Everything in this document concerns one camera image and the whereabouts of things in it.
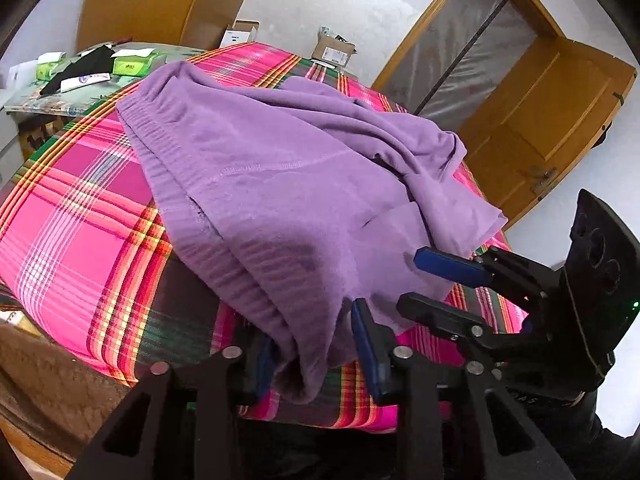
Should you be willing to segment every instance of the plaid tablecloth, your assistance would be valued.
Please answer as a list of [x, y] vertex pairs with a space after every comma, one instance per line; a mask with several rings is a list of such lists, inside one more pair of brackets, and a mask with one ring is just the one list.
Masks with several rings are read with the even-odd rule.
[[[299, 75], [376, 110], [404, 112], [334, 70], [259, 43], [190, 61], [226, 85], [277, 88]], [[69, 124], [0, 193], [0, 276], [8, 288], [56, 341], [129, 385], [155, 361], [189, 364], [226, 346], [237, 320], [173, 252], [114, 110], [136, 86]], [[455, 177], [481, 194], [465, 166]], [[487, 244], [508, 248], [502, 233]], [[481, 314], [496, 330], [520, 329], [521, 311], [493, 291], [456, 285], [447, 302]], [[434, 360], [461, 363], [453, 343], [424, 328], [409, 330], [398, 341]], [[373, 405], [357, 363], [331, 370], [308, 405], [290, 404], [271, 392], [243, 415], [369, 431], [396, 426], [395, 407]]]

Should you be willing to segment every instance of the black cloth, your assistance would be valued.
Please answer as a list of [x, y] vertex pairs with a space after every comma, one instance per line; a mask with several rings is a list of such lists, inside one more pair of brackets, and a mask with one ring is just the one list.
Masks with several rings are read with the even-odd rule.
[[103, 45], [94, 51], [82, 56], [75, 63], [71, 63], [62, 72], [58, 72], [45, 87], [40, 90], [41, 96], [55, 94], [60, 90], [60, 83], [65, 79], [82, 77], [83, 75], [102, 74], [113, 72], [114, 50]]
[[[528, 408], [576, 480], [640, 479], [640, 439], [605, 430], [595, 414], [596, 394], [574, 407]], [[325, 430], [276, 422], [239, 421], [246, 477], [252, 480], [391, 480], [396, 436]], [[447, 432], [443, 432], [446, 446]]]

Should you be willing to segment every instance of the toothpaste tube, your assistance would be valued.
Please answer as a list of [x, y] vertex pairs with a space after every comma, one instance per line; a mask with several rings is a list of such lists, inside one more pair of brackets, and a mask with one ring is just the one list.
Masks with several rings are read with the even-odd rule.
[[94, 83], [100, 83], [102, 81], [108, 81], [109, 79], [111, 79], [111, 74], [108, 73], [72, 77], [71, 79], [65, 79], [60, 82], [60, 93], [68, 92], [69, 90], [80, 88], [82, 86], [92, 85]]

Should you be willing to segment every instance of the plaid fabric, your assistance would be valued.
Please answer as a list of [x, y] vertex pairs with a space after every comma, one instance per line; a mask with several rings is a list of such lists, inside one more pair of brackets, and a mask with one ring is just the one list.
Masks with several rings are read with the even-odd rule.
[[[226, 85], [277, 88], [299, 75], [363, 99], [376, 110], [405, 112], [334, 70], [259, 43], [233, 45], [190, 61]], [[155, 361], [179, 366], [223, 348], [238, 320], [172, 250], [114, 111], [114, 104], [136, 86], [69, 124], [0, 192], [0, 275], [8, 288], [61, 345], [129, 385]], [[465, 166], [455, 178], [481, 195]], [[491, 244], [508, 249], [501, 233]], [[496, 330], [520, 329], [521, 311], [490, 290], [456, 285], [447, 302], [481, 314]], [[398, 341], [434, 360], [461, 363], [452, 343], [422, 327]], [[357, 363], [331, 370], [318, 397], [306, 406], [271, 392], [242, 414], [328, 428], [390, 431], [396, 426], [396, 409], [373, 405]]]

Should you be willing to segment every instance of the door frame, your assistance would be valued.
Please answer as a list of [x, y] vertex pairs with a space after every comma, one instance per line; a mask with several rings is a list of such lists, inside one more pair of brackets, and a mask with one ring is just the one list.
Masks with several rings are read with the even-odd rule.
[[[383, 92], [386, 82], [391, 78], [396, 68], [400, 65], [400, 62], [404, 59], [404, 56], [411, 50], [411, 48], [420, 39], [429, 24], [435, 19], [436, 15], [440, 12], [447, 0], [433, 0], [429, 7], [422, 13], [420, 18], [414, 23], [409, 33], [404, 37], [402, 43], [396, 48], [396, 51], [391, 55], [386, 62], [385, 67], [382, 69], [373, 85], [371, 86], [378, 92]], [[546, 10], [545, 6], [540, 0], [511, 0], [527, 23], [536, 31], [536, 33], [543, 38], [565, 38], [562, 29], [553, 19], [551, 14]]]

